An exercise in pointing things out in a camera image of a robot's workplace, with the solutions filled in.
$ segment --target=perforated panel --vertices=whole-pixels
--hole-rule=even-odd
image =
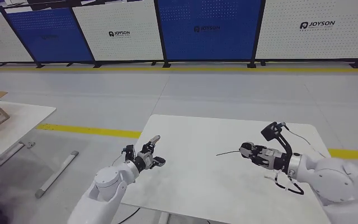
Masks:
[[[256,58],[358,58],[358,1],[267,0]]]
[[[152,1],[73,9],[96,60],[162,60]]]
[[[8,14],[39,62],[91,61],[91,55],[68,8]]]
[[[169,60],[250,59],[261,0],[158,0]]]
[[[0,14],[0,62],[32,62],[10,25]]]

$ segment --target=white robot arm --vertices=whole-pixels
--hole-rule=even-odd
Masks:
[[[273,122],[261,134],[267,141],[278,140],[286,153],[245,142],[239,150],[241,155],[268,170],[282,170],[291,181],[308,183],[332,224],[357,223],[358,167],[339,158],[322,158],[316,161],[307,155],[293,154],[291,146],[281,135],[282,127],[291,132],[285,123]],[[275,183],[285,188],[277,182],[277,174]],[[304,194],[297,183],[294,186],[298,190],[288,190]]]
[[[311,186],[333,224],[357,223],[358,167],[339,158],[313,161],[293,155],[288,170],[293,179]]]
[[[135,182],[139,173],[163,166],[165,160],[153,158],[154,147],[160,136],[155,136],[134,157],[133,145],[123,149],[126,161],[119,166],[100,170],[90,188],[82,195],[67,224],[110,224],[129,184]]]

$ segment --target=white table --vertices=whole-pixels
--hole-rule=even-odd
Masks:
[[[271,122],[152,115],[135,148],[155,135],[161,139],[155,155],[166,159],[163,167],[145,170],[128,187],[122,203],[225,223],[329,223],[308,184],[300,184],[304,195],[293,194],[275,185],[264,175],[273,171],[256,166],[240,153],[215,156],[238,150],[251,141],[284,151],[273,140],[267,142],[260,131]],[[313,147],[329,157],[315,127],[290,124]],[[294,152],[320,158],[302,139],[282,132]],[[287,183],[284,174],[280,183]]]
[[[23,146],[31,148],[34,143],[21,142],[29,131],[34,129],[43,120],[56,111],[56,108],[48,106],[36,106],[29,104],[18,104],[14,102],[0,101],[2,108],[10,118],[0,124],[0,166],[4,164]],[[56,178],[63,172],[68,164],[78,155],[74,151],[62,164],[59,171],[54,173],[49,180],[36,192],[36,197],[40,198],[45,191],[51,186]]]

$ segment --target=black frame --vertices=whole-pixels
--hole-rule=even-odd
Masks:
[[[258,19],[257,19],[255,40],[254,40],[254,43],[253,43],[254,46],[253,46],[253,49],[252,49],[252,55],[251,55],[250,64],[247,64],[248,68],[256,68],[255,57],[256,57],[256,51],[257,51],[257,46],[258,46],[258,40],[260,38],[261,25],[262,25],[262,20],[263,20],[263,13],[265,12],[265,6],[266,6],[266,0],[261,0],[260,10],[259,10]]]
[[[13,27],[11,21],[8,19],[7,13],[5,11],[6,8],[20,8],[20,7],[28,7],[38,4],[44,4],[48,7],[51,7],[52,3],[61,3],[65,2],[67,3],[67,7],[70,9],[71,15],[73,16],[78,30],[81,33],[81,36],[86,44],[87,50],[89,51],[91,55],[91,61],[62,61],[62,62],[51,62],[51,61],[44,61],[39,62],[36,60],[34,55],[30,52],[29,48],[25,45],[24,41],[16,31],[16,29]],[[82,6],[89,6],[89,5],[97,5],[97,4],[105,4],[106,0],[96,0],[95,2],[91,2],[89,4],[85,4]],[[157,18],[157,24],[158,24],[158,31],[159,31],[159,37],[161,40],[161,46],[162,46],[162,53],[163,53],[163,60],[95,60],[93,53],[90,49],[90,46],[88,45],[88,42],[86,40],[86,37],[84,36],[84,33],[79,25],[79,22],[76,18],[76,15],[73,12],[73,7],[75,7],[74,4],[71,3],[70,0],[62,0],[62,1],[54,1],[54,2],[46,2],[46,3],[33,3],[33,4],[26,4],[26,5],[18,5],[18,6],[9,6],[9,7],[2,7],[0,6],[0,12],[6,19],[7,23],[10,25],[13,32],[16,34],[17,38],[21,42],[21,44],[25,47],[26,51],[31,56],[33,62],[0,62],[0,67],[8,64],[8,63],[14,63],[14,64],[36,64],[36,68],[42,68],[44,64],[67,64],[66,66],[71,66],[73,63],[79,63],[79,64],[94,64],[94,68],[99,68],[103,64],[128,64],[128,63],[145,63],[145,62],[151,62],[152,66],[154,66],[157,62],[164,62],[163,68],[169,68],[171,66],[170,62],[250,62],[247,64],[248,68],[256,68],[255,62],[260,62],[261,66],[265,66],[266,62],[354,62],[353,64],[350,64],[352,68],[358,68],[358,58],[336,58],[336,59],[260,59],[256,58],[257,53],[257,46],[258,41],[260,38],[260,31],[262,26],[262,20],[263,20],[263,14],[265,12],[265,5],[266,0],[261,0],[260,10],[258,14],[258,22],[256,26],[256,32],[255,32],[255,40],[254,40],[254,46],[252,51],[251,59],[177,59],[177,60],[168,60],[167,53],[166,53],[166,47],[164,43],[164,37],[163,37],[163,30],[162,30],[162,24],[161,24],[161,17],[160,17],[160,11],[159,11],[159,5],[158,0],[154,0],[154,8],[156,11],[156,18]]]

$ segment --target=yellow floor line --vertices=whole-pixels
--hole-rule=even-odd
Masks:
[[[353,68],[237,68],[237,67],[101,67],[101,68],[0,68],[0,71],[179,71],[179,72],[358,72]]]
[[[88,128],[88,127],[77,127],[69,125],[57,125],[57,124],[40,124],[37,126],[40,130],[57,130],[60,132],[73,132],[81,134],[97,134],[100,136],[114,136],[123,138],[139,138],[141,132],[132,130],[114,130],[114,129],[103,129],[103,128]]]
[[[89,127],[78,127],[70,125],[57,125],[57,124],[40,124],[37,126],[39,130],[56,130],[60,132],[72,132],[81,134],[96,134],[100,136],[114,136],[121,138],[139,138],[141,132],[133,130],[115,130],[115,129],[103,129],[103,128],[89,128]],[[345,158],[356,160],[358,159],[357,150],[338,150],[328,149],[332,157]]]
[[[330,148],[328,151],[332,157],[358,160],[358,150],[338,150]]]

